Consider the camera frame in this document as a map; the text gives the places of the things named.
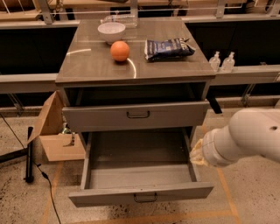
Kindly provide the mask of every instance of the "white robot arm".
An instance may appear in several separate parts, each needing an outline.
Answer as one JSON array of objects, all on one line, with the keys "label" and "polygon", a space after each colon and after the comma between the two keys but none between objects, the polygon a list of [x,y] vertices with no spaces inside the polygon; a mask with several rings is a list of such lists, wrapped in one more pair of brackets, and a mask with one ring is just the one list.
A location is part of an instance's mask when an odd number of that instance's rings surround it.
[{"label": "white robot arm", "polygon": [[280,163],[280,109],[242,109],[228,126],[207,132],[199,144],[190,155],[199,165],[226,166],[254,155]]}]

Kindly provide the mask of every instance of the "snack bag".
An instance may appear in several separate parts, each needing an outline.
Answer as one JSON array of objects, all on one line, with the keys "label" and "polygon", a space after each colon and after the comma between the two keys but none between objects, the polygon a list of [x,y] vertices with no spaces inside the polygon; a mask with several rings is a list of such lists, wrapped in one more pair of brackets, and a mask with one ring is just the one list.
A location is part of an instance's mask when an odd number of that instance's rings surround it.
[{"label": "snack bag", "polygon": [[195,53],[195,48],[188,45],[186,38],[172,38],[159,42],[146,40],[145,58],[147,60],[160,60],[166,58],[181,58]]}]

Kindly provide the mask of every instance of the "drawer cabinet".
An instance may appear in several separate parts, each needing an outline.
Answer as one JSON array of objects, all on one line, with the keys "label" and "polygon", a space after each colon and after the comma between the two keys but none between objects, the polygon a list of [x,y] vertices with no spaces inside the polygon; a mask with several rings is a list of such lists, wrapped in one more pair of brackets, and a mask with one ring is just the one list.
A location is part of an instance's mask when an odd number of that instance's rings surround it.
[{"label": "drawer cabinet", "polygon": [[69,197],[77,207],[205,198],[213,186],[200,182],[187,146],[184,129],[92,132]]},{"label": "drawer cabinet", "polygon": [[[56,84],[63,115],[86,152],[77,207],[205,198],[189,143],[205,118],[215,73],[178,17],[140,18],[127,29],[129,58],[116,63],[100,21],[81,21]],[[146,39],[188,39],[195,54],[149,62]]]}]

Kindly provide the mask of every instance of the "cardboard box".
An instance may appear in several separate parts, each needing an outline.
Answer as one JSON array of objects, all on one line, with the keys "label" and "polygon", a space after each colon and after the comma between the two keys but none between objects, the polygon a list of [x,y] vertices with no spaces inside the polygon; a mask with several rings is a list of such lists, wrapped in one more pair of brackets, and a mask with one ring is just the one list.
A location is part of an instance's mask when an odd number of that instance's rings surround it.
[{"label": "cardboard box", "polygon": [[71,134],[60,134],[63,129],[63,102],[58,92],[54,92],[44,103],[34,124],[28,142],[39,138],[49,161],[64,161],[84,159],[85,149],[78,134],[74,135],[74,145]]}]

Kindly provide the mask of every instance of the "plastic bottle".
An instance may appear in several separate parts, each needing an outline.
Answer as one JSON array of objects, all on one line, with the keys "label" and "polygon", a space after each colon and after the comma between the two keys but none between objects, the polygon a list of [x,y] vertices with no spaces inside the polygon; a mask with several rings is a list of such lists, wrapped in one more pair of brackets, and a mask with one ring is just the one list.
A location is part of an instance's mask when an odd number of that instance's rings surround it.
[{"label": "plastic bottle", "polygon": [[234,69],[235,60],[234,60],[234,52],[231,52],[227,58],[224,59],[221,66],[221,71],[224,73],[231,73]]},{"label": "plastic bottle", "polygon": [[104,19],[101,20],[101,23],[107,22],[118,22],[124,24],[126,28],[135,28],[137,27],[137,18],[135,15],[132,14],[122,14],[122,15],[111,15],[106,16]]},{"label": "plastic bottle", "polygon": [[219,52],[216,52],[215,55],[209,60],[209,63],[215,72],[218,71],[220,63],[221,63],[219,54],[220,54]]}]

